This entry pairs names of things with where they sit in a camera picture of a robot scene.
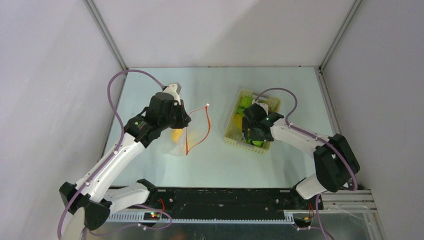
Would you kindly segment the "green watermelon toy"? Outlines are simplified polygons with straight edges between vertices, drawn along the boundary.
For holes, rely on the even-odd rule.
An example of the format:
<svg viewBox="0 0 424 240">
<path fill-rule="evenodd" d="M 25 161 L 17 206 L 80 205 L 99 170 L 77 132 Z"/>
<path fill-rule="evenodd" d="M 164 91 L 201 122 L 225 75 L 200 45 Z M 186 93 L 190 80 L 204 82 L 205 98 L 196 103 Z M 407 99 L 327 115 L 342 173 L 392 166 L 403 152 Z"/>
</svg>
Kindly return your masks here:
<svg viewBox="0 0 424 240">
<path fill-rule="evenodd" d="M 248 144 L 250 144 L 250 145 L 252 145 L 252 146 L 255 146 L 255 147 L 258 147 L 258 148 L 262 148 L 263 147 L 263 145 L 264 145 L 264 141 L 262 141 L 262 140 L 252 140 L 252 139 L 248 139 L 247 141 L 246 141 Z"/>
</svg>

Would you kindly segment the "yellow banana toy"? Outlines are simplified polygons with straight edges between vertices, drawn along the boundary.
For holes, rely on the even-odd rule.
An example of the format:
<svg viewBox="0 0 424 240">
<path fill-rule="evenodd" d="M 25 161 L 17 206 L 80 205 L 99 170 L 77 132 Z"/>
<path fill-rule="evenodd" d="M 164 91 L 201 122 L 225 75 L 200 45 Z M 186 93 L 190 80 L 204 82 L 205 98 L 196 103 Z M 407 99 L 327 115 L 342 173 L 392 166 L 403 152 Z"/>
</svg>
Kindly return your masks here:
<svg viewBox="0 0 424 240">
<path fill-rule="evenodd" d="M 236 113 L 233 116 L 233 122 L 238 129 L 242 130 L 242 128 L 243 128 L 243 117 L 240 114 Z"/>
</svg>

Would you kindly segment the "green bitter gourd toy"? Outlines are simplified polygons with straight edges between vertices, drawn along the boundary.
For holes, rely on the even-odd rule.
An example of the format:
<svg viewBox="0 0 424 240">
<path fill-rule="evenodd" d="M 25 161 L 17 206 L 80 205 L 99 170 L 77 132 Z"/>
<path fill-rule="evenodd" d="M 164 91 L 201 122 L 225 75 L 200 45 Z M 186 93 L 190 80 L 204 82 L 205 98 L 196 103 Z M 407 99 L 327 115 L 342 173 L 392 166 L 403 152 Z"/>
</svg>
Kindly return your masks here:
<svg viewBox="0 0 424 240">
<path fill-rule="evenodd" d="M 245 108 L 243 108 L 243 107 L 238 107 L 238 108 L 236 109 L 236 114 L 238 114 L 238 115 L 240 115 L 240 116 L 244 117 L 244 116 L 245 116 L 244 111 L 245 111 Z"/>
</svg>

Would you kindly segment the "yellow lemon toy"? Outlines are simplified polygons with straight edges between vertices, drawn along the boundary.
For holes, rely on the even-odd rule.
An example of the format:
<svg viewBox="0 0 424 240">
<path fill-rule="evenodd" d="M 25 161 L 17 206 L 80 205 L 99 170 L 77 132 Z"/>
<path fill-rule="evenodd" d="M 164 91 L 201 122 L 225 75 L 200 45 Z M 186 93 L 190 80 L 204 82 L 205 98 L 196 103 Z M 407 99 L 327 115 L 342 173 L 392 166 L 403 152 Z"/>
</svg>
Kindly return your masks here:
<svg viewBox="0 0 424 240">
<path fill-rule="evenodd" d="M 180 138 L 182 137 L 184 133 L 183 129 L 173 129 L 171 132 L 171 139 L 175 142 L 178 143 Z"/>
</svg>

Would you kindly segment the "clear zip top bag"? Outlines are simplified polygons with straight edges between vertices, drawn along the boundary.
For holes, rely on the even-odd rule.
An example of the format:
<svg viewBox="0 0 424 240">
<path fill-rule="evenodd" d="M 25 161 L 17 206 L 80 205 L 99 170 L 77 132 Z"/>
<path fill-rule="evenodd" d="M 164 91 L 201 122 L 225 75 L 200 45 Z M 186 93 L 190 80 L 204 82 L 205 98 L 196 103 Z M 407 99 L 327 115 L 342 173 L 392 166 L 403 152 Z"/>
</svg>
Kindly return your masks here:
<svg viewBox="0 0 424 240">
<path fill-rule="evenodd" d="M 162 154 L 185 157 L 190 151 L 204 142 L 210 134 L 212 124 L 209 116 L 210 104 L 207 103 L 201 108 L 192 110 L 188 115 L 191 122 L 183 128 L 183 134 L 178 142 L 174 142 L 171 137 L 172 130 L 165 130 L 158 140 L 158 149 Z"/>
</svg>

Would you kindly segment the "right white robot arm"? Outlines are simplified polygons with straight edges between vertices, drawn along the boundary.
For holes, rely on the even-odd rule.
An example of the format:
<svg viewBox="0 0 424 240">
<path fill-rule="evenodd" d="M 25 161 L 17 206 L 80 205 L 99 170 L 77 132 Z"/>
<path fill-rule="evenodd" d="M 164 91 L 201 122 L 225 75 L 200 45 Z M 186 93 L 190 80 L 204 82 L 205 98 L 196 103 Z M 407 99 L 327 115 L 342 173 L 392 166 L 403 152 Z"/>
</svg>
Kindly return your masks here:
<svg viewBox="0 0 424 240">
<path fill-rule="evenodd" d="M 337 192 L 360 170 L 359 162 L 347 139 L 311 133 L 294 126 L 277 112 L 269 112 L 264 103 L 253 103 L 243 111 L 242 135 L 251 145 L 266 142 L 285 142 L 310 156 L 315 172 L 299 181 L 293 188 L 291 204 L 304 209 L 311 198 L 324 192 Z"/>
</svg>

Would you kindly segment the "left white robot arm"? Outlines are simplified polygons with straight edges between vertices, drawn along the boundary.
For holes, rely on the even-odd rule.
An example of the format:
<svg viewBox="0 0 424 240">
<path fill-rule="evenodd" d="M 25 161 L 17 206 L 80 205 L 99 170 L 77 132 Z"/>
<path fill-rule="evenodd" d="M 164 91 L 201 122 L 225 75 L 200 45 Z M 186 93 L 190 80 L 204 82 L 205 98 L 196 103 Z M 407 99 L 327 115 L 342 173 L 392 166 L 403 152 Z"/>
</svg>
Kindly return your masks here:
<svg viewBox="0 0 424 240">
<path fill-rule="evenodd" d="M 66 211 L 75 215 L 77 210 L 84 209 L 84 227 L 93 231 L 111 214 L 127 207 L 156 206 L 158 194 L 152 191 L 155 187 L 147 180 L 120 189 L 109 188 L 124 168 L 164 130 L 183 129 L 190 121 L 178 93 L 157 92 L 149 105 L 123 126 L 123 134 L 107 155 L 76 183 L 62 184 L 59 193 Z"/>
</svg>

